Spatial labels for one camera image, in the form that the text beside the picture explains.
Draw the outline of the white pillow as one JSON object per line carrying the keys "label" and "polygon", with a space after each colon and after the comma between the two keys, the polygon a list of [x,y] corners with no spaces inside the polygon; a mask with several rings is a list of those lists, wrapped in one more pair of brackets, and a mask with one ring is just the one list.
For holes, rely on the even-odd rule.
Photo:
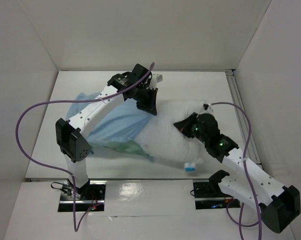
{"label": "white pillow", "polygon": [[157,115],[152,116],[134,141],[159,164],[183,168],[186,163],[203,164],[210,160],[205,146],[195,138],[185,137],[174,123],[188,118],[192,113],[209,113],[204,110],[206,100],[158,100]]}

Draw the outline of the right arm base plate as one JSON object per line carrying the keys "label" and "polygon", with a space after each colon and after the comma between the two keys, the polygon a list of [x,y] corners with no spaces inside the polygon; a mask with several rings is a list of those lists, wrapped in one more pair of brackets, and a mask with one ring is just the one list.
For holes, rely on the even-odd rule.
{"label": "right arm base plate", "polygon": [[194,197],[196,210],[216,210],[228,208],[240,208],[240,202],[233,196],[213,189],[208,179],[193,180],[193,189],[189,192]]}

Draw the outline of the light blue pillowcase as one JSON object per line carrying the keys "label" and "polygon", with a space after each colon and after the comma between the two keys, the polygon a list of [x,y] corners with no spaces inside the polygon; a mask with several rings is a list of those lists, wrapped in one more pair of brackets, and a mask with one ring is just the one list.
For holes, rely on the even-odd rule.
{"label": "light blue pillowcase", "polygon": [[90,155],[97,156],[102,149],[118,153],[153,158],[136,143],[136,137],[154,116],[139,110],[136,101],[128,99],[108,113],[90,132],[87,142],[91,145]]}

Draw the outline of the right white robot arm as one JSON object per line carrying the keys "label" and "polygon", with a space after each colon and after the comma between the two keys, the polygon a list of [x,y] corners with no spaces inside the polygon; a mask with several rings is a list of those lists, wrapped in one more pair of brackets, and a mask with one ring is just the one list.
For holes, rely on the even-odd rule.
{"label": "right white robot arm", "polygon": [[236,173],[235,177],[224,170],[213,174],[208,185],[212,195],[235,197],[255,209],[264,225],[277,234],[300,215],[300,191],[285,186],[245,157],[238,144],[220,132],[213,115],[192,113],[174,126],[185,137],[199,140],[211,157]]}

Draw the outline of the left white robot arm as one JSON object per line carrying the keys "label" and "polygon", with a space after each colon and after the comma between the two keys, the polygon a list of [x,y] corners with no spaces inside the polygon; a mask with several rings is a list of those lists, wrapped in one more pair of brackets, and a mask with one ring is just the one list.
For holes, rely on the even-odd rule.
{"label": "left white robot arm", "polygon": [[92,149],[88,143],[91,131],[128,99],[136,101],[137,109],[157,115],[157,84],[162,80],[161,74],[154,74],[151,69],[137,63],[130,72],[113,75],[93,102],[79,113],[67,120],[60,118],[55,123],[56,142],[65,155],[68,183],[72,195],[77,199],[82,200],[89,195],[86,158]]}

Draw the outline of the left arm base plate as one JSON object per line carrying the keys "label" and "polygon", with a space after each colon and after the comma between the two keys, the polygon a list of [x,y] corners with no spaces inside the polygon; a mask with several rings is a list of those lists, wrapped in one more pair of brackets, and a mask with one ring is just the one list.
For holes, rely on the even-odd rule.
{"label": "left arm base plate", "polygon": [[[57,211],[69,213],[73,211],[74,193],[72,188],[64,182],[52,182],[50,187],[60,192]],[[106,183],[91,181],[88,191],[76,194],[75,211],[85,212],[91,208],[92,212],[103,212],[105,209]]]}

